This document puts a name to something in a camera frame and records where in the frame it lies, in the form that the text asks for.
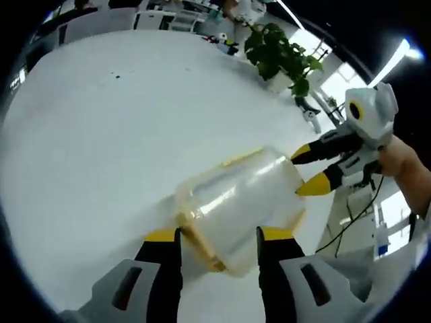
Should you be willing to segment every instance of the black cable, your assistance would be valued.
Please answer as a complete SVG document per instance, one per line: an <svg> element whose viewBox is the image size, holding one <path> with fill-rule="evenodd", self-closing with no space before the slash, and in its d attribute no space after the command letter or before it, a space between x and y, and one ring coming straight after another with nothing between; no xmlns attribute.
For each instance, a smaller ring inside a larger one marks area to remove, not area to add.
<svg viewBox="0 0 431 323"><path fill-rule="evenodd" d="M362 212L361 213L359 213L344 229L342 229L341 231L340 231L340 233L339 234L337 234L336 236L335 236L335 238L333 238L330 242L328 242L327 244L325 244L322 248L319 248L319 249L317 249L316 250L316 253L317 252L320 252L320 251L322 251L323 249L325 249L326 247L328 247L328 246L330 246L336 239L338 239L343 233L344 233L344 231L345 230L347 230L353 223L355 223L356 222L356 220L358 220L359 218L360 218L360 216L363 214L363 213L365 213L366 212L366 210L373 204L373 202L376 200L376 197L377 197L377 195L378 195L378 192L380 192L380 187L382 187L382 183L383 183L383 178L384 177L382 177L382 179L381 179L381 181L380 181L380 184L378 185L378 188L377 188L377 191L376 191L376 194L375 194L375 196L372 198L372 200L371 200L371 202L365 207L365 209L363 209L362 210Z"/></svg>

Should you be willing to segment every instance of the plastic container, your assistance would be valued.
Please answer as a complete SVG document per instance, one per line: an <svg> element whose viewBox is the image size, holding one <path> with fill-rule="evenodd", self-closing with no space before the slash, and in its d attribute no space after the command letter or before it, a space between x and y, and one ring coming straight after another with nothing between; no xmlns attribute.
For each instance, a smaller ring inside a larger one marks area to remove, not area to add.
<svg viewBox="0 0 431 323"><path fill-rule="evenodd" d="M288 157L264 147L178 186L175 218L210 271L241 277L257 265L257 226L293 230L304 216L302 183Z"/></svg>

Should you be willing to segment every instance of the human hand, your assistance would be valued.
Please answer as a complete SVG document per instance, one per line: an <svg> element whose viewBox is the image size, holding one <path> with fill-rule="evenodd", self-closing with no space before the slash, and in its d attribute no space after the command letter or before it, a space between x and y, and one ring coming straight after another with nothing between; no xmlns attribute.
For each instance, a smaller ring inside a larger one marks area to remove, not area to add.
<svg viewBox="0 0 431 323"><path fill-rule="evenodd" d="M405 169L409 160L416 156L415 151L400 138L392 136L391 142L380 150L378 162L382 166L382 174L397 177Z"/></svg>

